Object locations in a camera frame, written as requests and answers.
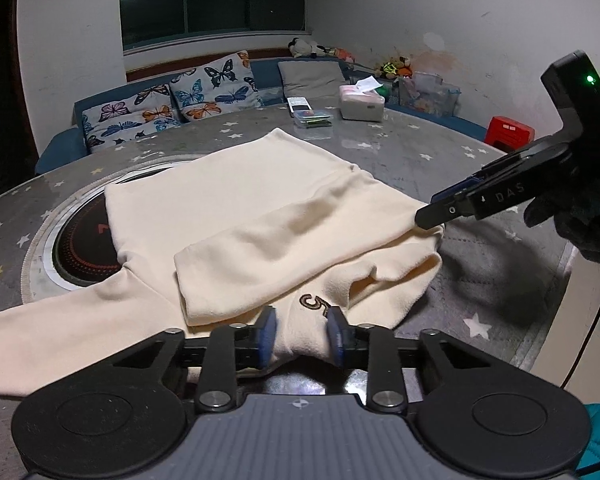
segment sweatshirt sleeve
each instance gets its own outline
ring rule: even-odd
[[[180,305],[126,267],[96,285],[10,308],[0,312],[0,395],[26,396],[170,327],[187,329]]]

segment stuffed toy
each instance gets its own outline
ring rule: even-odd
[[[386,63],[378,63],[374,66],[374,74],[376,77],[385,79],[395,79],[398,76],[411,77],[411,59],[409,57],[391,57]]]
[[[293,57],[323,57],[327,55],[327,49],[318,45],[315,41],[307,42],[300,38],[294,38],[288,45]]]
[[[347,63],[355,63],[356,62],[356,58],[348,50],[344,50],[343,48],[336,48],[334,50],[335,50],[334,56],[337,57],[338,59],[341,59]]]

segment plastic container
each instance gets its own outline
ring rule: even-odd
[[[427,94],[436,92],[442,84],[442,78],[438,74],[428,74],[426,72],[414,72],[412,79],[418,92],[426,92]]]
[[[327,110],[300,110],[294,112],[294,124],[299,128],[332,126],[333,114]]]
[[[433,76],[434,78],[420,77],[417,79],[401,77],[398,80],[400,106],[436,117],[453,115],[460,95],[460,88],[443,83],[440,76]]]
[[[449,83],[442,83],[442,87],[448,90],[448,96],[446,98],[446,102],[443,104],[440,110],[440,113],[442,114],[442,117],[452,116],[454,114],[454,110],[456,109],[458,98],[461,94],[460,87],[451,85]]]

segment black glove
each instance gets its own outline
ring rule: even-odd
[[[575,245],[587,260],[600,264],[600,176],[574,186],[553,189],[525,209],[527,227],[554,217],[556,232]]]

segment tissue box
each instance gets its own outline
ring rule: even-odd
[[[382,121],[384,97],[375,90],[361,92],[355,85],[340,87],[340,113],[352,121]]]

